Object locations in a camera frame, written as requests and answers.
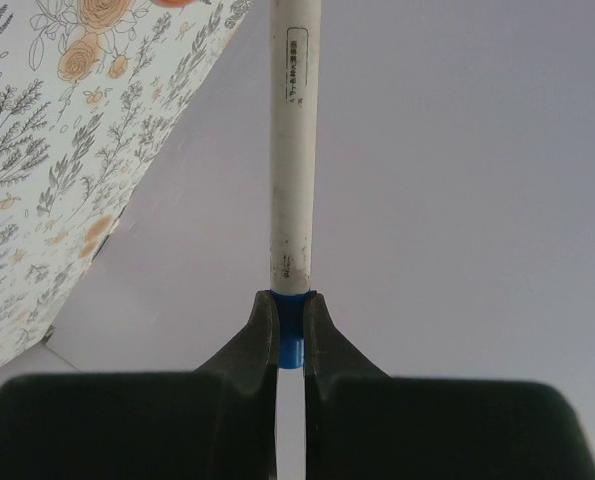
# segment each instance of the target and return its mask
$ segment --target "white surface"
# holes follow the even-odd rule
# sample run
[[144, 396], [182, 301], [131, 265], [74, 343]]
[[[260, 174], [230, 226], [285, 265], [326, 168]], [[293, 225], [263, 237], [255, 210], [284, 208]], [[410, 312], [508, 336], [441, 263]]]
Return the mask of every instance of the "white surface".
[[310, 291], [321, 0], [270, 2], [270, 288]]
[[[265, 4], [62, 310], [78, 368], [194, 368], [267, 287]], [[324, 2], [313, 287], [389, 373], [557, 386], [595, 451], [595, 2], [549, 5]]]
[[76, 372], [75, 368], [39, 343], [0, 368], [0, 387], [19, 375], [71, 372]]

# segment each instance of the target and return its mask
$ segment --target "black object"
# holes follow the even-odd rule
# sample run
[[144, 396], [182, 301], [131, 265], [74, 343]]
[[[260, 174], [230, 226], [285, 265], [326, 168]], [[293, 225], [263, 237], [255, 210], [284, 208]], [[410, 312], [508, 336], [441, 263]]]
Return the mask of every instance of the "black object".
[[[304, 309], [307, 478], [594, 480], [550, 387], [388, 377]], [[191, 373], [35, 375], [0, 390], [0, 479], [276, 478], [277, 309]]]

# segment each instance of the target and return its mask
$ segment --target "blue cap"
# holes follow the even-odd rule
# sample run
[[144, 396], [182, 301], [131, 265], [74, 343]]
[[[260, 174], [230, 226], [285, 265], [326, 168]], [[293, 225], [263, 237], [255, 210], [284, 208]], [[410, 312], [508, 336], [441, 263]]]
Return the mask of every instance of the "blue cap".
[[309, 296], [273, 292], [279, 313], [279, 368], [294, 370], [304, 365], [304, 304]]

